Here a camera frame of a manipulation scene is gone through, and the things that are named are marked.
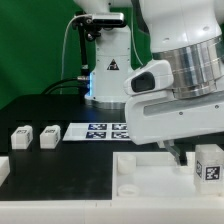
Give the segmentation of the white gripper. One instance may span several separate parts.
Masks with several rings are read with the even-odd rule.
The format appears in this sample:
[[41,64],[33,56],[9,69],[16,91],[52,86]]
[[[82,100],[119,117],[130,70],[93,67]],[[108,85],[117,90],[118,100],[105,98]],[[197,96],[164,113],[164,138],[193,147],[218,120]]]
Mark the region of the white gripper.
[[224,91],[203,97],[164,102],[151,94],[131,97],[125,106],[129,137],[137,144],[164,141],[178,165],[174,139],[224,131]]

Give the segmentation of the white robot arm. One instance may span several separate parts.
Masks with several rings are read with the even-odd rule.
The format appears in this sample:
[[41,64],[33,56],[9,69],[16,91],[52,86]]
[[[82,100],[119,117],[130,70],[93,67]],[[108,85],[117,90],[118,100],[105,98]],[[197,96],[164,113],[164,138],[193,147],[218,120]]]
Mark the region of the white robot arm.
[[[74,0],[100,35],[87,101],[125,106],[138,144],[224,131],[224,0]],[[115,8],[131,7],[152,59],[132,69],[130,30]]]

